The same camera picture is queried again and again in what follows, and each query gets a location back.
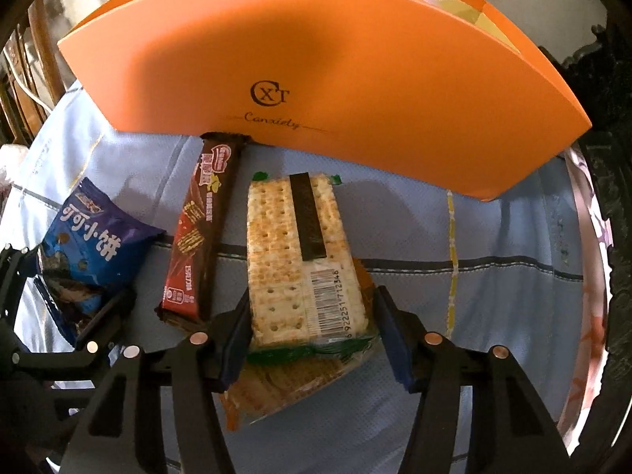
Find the cracker biscuit packet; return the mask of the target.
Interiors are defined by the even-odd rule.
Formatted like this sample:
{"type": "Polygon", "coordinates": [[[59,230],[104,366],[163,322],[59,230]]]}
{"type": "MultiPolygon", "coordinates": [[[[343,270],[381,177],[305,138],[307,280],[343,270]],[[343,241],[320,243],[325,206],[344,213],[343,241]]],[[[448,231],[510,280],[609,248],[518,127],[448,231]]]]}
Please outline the cracker biscuit packet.
{"type": "Polygon", "coordinates": [[[253,342],[220,397],[227,428],[280,412],[359,367],[377,339],[373,290],[351,255],[250,267],[253,342]]]}

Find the orange cardboard box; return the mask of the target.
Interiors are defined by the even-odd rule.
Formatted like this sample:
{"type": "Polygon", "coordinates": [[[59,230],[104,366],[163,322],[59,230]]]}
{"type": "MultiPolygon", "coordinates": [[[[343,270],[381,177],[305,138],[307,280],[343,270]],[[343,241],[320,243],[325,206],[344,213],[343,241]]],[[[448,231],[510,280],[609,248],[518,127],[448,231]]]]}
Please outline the orange cardboard box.
{"type": "Polygon", "coordinates": [[[119,131],[246,134],[481,200],[590,127],[485,0],[109,0],[59,49],[119,131]]]}

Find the pink patterned mat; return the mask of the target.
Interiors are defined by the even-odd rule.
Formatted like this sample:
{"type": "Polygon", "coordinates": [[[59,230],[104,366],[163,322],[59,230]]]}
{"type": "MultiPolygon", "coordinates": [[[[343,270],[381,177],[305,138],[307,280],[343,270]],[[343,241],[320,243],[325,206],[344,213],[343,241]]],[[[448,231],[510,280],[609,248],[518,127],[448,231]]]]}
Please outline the pink patterned mat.
{"type": "Polygon", "coordinates": [[[583,268],[581,337],[571,387],[557,424],[567,452],[572,453],[578,446],[593,400],[601,391],[602,373],[608,359],[605,335],[612,299],[608,247],[614,241],[611,223],[602,216],[596,186],[579,146],[567,149],[564,160],[578,216],[583,268]]]}

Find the carved brown wooden chair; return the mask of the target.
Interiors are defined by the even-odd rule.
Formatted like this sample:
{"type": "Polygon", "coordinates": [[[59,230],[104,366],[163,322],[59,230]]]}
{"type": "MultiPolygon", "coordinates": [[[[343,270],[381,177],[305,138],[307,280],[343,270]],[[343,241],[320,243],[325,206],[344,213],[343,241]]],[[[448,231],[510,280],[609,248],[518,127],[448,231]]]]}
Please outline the carved brown wooden chair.
{"type": "Polygon", "coordinates": [[[29,146],[64,95],[44,0],[34,0],[1,48],[1,143],[29,146]]]}

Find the brown chocolate wafer bar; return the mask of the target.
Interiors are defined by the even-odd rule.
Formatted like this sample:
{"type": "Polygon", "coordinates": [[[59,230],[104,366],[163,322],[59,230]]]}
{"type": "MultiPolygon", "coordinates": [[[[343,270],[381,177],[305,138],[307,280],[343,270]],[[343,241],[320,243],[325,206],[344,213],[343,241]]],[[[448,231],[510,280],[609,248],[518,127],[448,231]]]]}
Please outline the brown chocolate wafer bar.
{"type": "Polygon", "coordinates": [[[213,132],[201,136],[203,149],[186,192],[171,246],[161,303],[161,321],[192,331],[211,318],[218,243],[228,214],[242,153],[251,138],[213,132]]]}

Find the soda cracker packet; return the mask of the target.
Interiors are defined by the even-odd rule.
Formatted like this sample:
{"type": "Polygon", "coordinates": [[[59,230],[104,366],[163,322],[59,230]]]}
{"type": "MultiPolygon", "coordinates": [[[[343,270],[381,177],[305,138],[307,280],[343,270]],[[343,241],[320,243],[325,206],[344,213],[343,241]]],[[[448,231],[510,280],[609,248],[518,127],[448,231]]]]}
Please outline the soda cracker packet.
{"type": "Polygon", "coordinates": [[[248,359],[280,365],[348,358],[375,339],[329,175],[254,181],[246,259],[253,341],[248,359]]]}

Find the blue checked tablecloth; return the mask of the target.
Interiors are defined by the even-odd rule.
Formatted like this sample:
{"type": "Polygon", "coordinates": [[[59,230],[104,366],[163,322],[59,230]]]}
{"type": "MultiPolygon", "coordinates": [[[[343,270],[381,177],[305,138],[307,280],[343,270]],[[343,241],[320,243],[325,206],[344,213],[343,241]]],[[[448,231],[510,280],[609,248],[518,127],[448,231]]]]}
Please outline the blue checked tablecloth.
{"type": "MultiPolygon", "coordinates": [[[[199,139],[119,133],[74,86],[17,158],[1,241],[42,241],[74,185],[90,179],[125,212],[176,229],[199,139]]],[[[336,175],[350,249],[402,309],[458,346],[507,346],[559,422],[582,327],[582,245],[571,179],[556,156],[504,196],[481,202],[327,157],[251,145],[243,152],[222,235],[214,308],[246,287],[245,214],[257,173],[336,175]]],[[[394,473],[418,399],[385,352],[299,403],[226,436],[240,473],[394,473]]]]}

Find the blue cookie packet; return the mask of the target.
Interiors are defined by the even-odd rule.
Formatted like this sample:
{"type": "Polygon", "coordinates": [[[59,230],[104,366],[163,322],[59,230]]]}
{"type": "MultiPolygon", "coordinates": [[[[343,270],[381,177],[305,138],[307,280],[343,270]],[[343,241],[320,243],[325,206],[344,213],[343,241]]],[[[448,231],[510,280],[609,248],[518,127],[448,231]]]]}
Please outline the blue cookie packet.
{"type": "Polygon", "coordinates": [[[121,210],[89,179],[76,185],[36,249],[34,278],[71,346],[110,296],[135,280],[164,233],[121,210]]]}

